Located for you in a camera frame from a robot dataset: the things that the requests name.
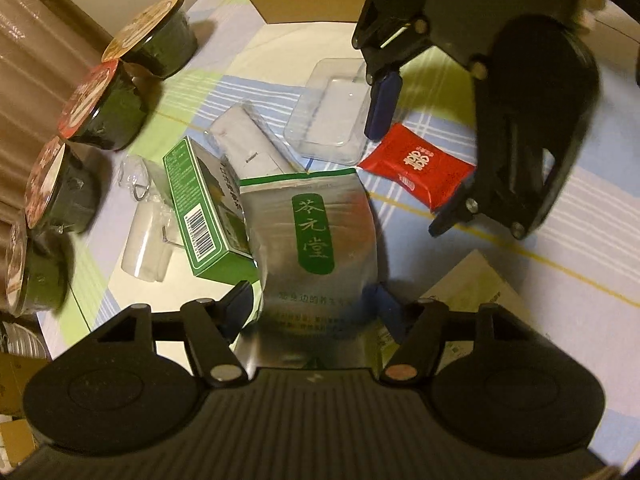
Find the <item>red snack packet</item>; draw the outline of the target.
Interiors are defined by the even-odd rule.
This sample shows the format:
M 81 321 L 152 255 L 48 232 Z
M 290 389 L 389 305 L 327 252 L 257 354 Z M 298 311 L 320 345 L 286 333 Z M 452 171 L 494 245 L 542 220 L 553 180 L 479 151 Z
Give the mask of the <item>red snack packet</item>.
M 475 167 L 395 124 L 358 167 L 402 186 L 430 211 L 438 211 Z

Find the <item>silver green leaf tea bag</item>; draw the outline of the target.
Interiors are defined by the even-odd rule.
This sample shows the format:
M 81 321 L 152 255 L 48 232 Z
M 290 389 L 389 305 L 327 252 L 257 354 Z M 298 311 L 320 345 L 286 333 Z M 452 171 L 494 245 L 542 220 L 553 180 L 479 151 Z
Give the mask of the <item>silver green leaf tea bag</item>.
M 264 367 L 381 368 L 378 237 L 357 171 L 244 179 L 241 202 L 260 275 L 259 310 L 235 353 Z

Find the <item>clear plastic tray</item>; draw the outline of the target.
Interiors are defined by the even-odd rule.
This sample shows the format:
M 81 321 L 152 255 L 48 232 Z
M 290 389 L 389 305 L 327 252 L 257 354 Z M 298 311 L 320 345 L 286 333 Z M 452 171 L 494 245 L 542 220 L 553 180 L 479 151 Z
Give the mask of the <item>clear plastic tray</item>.
M 363 130 L 369 105 L 363 60 L 324 58 L 300 92 L 285 140 L 304 157 L 355 165 L 368 142 Z

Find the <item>flat white box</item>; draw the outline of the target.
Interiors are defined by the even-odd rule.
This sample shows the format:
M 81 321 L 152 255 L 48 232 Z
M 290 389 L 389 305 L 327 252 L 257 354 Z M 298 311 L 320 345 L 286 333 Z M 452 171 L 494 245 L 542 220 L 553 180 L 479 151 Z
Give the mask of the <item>flat white box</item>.
M 441 301 L 454 312 L 477 312 L 481 304 L 498 304 L 523 322 L 533 323 L 532 315 L 522 298 L 478 250 L 470 252 L 439 282 L 424 292 L 418 302 L 427 300 Z M 386 328 L 381 328 L 378 334 L 382 364 L 385 366 L 399 344 L 393 341 Z M 436 373 L 457 359 L 468 356 L 473 349 L 471 341 L 447 342 Z

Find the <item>clear plastic wrapped white item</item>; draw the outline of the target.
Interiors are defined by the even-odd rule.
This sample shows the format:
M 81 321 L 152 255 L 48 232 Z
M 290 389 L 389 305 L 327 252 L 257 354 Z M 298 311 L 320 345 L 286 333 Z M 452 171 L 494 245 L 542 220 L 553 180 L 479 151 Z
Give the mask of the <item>clear plastic wrapped white item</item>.
M 162 282 L 172 253 L 183 248 L 165 170 L 129 155 L 120 164 L 118 185 L 136 204 L 120 267 L 138 280 Z

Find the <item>green small box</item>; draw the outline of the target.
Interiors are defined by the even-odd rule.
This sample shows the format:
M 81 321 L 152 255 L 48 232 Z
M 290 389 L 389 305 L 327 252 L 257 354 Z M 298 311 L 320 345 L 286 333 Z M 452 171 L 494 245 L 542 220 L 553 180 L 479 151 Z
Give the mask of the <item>green small box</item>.
M 163 164 L 192 273 L 228 285 L 257 282 L 239 185 L 228 162 L 186 136 Z

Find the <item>checkered tablecloth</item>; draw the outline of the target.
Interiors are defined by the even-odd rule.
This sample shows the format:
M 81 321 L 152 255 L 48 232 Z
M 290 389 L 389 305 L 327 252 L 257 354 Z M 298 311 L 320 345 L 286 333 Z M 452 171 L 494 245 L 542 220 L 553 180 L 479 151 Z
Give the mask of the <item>checkered tablecloth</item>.
M 268 25 L 250 0 L 198 0 L 189 16 L 205 41 L 183 72 L 160 85 L 160 102 L 131 147 L 147 159 L 160 160 L 183 136 L 201 139 L 239 102 L 253 104 L 281 133 L 314 66 L 354 53 L 349 24 Z M 606 411 L 593 449 L 629 466 L 639 456 L 639 27 L 611 4 L 586 40 L 600 64 L 597 113 L 549 217 L 526 240 L 485 219 L 431 237 L 430 212 L 400 185 L 370 174 L 362 182 L 378 214 L 382 278 L 393 294 L 413 300 L 481 252 L 538 328 L 599 377 Z M 91 150 L 86 157 L 101 169 L 103 202 L 92 228 L 72 239 L 75 271 L 64 307 L 39 317 L 52 356 L 128 304 L 174 310 L 226 291 L 196 278 L 181 250 L 159 283 L 122 272 L 134 200 L 118 183 L 119 155 Z

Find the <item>white cylinder in plastic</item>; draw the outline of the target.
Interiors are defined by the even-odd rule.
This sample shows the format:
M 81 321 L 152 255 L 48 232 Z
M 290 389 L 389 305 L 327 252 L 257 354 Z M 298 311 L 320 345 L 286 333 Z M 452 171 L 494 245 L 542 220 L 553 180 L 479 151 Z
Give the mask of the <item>white cylinder in plastic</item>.
M 209 125 L 206 134 L 240 179 L 305 171 L 288 144 L 271 131 L 250 102 L 230 106 Z

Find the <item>dark-lid noodle bowl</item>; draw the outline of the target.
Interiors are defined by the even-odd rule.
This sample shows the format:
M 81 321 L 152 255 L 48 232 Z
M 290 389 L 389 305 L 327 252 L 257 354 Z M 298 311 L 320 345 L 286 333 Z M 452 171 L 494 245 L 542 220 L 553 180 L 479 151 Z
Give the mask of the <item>dark-lid noodle bowl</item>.
M 6 250 L 4 296 L 9 314 L 55 311 L 62 306 L 67 290 L 64 256 L 38 242 L 30 234 L 24 216 L 11 226 Z

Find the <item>red-lid noodle bowl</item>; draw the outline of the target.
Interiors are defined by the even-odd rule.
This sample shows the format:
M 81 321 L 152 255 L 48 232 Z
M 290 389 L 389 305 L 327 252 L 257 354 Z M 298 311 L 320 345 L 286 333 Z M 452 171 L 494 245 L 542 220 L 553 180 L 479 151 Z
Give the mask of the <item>red-lid noodle bowl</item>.
M 85 232 L 100 198 L 96 175 L 69 143 L 55 136 L 43 145 L 27 179 L 27 226 L 32 231 Z
M 149 107 L 124 63 L 94 66 L 64 106 L 58 120 L 63 139 L 105 151 L 126 148 L 141 130 Z

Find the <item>orange-lid noodle bowl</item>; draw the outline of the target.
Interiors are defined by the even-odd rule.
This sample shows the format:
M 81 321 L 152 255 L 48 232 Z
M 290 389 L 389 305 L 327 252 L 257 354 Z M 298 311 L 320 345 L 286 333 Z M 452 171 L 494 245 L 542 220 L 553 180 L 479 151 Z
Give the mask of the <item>orange-lid noodle bowl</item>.
M 198 50 L 198 38 L 183 10 L 184 0 L 160 0 L 138 13 L 105 48 L 103 63 L 119 60 L 166 79 Z

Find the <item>beige curtain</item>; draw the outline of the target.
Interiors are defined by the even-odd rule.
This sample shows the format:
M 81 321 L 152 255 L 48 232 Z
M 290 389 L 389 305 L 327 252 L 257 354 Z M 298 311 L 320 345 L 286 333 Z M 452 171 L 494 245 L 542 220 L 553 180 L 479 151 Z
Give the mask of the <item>beige curtain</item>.
M 30 168 L 108 35 L 70 0 L 1 0 L 1 222 L 23 207 Z

